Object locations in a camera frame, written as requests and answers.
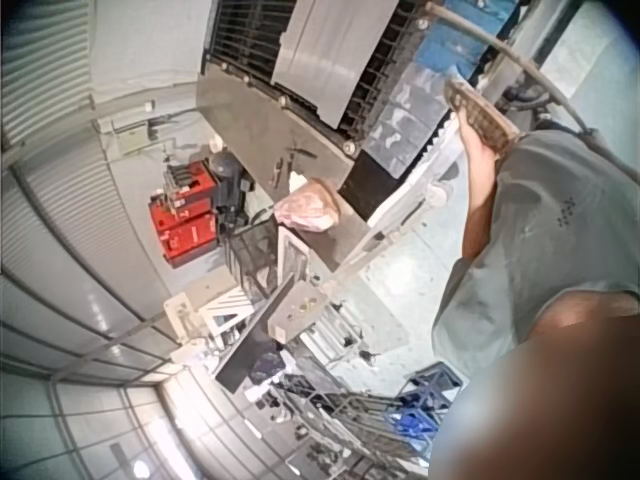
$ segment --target blue crate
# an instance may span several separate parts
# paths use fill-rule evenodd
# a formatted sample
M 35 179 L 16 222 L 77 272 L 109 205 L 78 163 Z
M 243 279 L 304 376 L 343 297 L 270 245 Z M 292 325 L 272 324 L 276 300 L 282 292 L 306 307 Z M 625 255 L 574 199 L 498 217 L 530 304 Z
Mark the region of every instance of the blue crate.
M 438 362 L 414 374 L 392 408 L 385 412 L 385 420 L 398 435 L 406 438 L 426 461 L 429 461 L 433 440 L 451 407 L 452 400 L 443 392 L 461 389 L 462 380 L 444 363 Z

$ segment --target gray t-shirt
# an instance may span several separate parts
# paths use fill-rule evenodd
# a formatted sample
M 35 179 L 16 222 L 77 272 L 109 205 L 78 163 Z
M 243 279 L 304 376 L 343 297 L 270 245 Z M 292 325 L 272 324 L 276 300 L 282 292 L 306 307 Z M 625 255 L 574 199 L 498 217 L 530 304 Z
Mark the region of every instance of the gray t-shirt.
M 576 137 L 535 132 L 497 177 L 489 245 L 456 262 L 434 351 L 471 376 L 571 290 L 640 294 L 640 188 Z

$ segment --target sandal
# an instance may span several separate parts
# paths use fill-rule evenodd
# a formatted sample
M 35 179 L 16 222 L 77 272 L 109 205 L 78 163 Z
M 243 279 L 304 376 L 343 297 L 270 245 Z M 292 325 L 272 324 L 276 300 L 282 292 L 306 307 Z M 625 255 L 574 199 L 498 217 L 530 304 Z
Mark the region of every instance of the sandal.
M 520 138 L 520 130 L 502 115 L 463 78 L 450 76 L 445 82 L 444 98 L 454 112 L 465 109 L 467 121 L 482 143 L 502 157 Z

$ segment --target black grille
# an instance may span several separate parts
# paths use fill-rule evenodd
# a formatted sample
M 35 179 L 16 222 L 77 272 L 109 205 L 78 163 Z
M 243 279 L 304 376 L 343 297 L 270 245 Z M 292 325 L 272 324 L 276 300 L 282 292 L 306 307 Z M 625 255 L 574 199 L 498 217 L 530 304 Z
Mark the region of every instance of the black grille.
M 400 0 L 371 59 L 360 76 L 338 131 L 356 141 L 364 140 L 383 103 L 411 61 L 424 32 L 415 22 L 424 0 Z
M 210 55 L 269 83 L 295 3 L 220 0 Z

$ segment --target plastic bag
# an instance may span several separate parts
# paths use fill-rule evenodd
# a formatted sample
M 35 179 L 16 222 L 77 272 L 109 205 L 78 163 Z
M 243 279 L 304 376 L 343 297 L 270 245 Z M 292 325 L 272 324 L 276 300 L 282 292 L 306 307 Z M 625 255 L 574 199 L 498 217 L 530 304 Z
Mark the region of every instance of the plastic bag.
M 327 188 L 311 179 L 274 207 L 278 223 L 289 228 L 324 232 L 338 223 L 340 211 Z

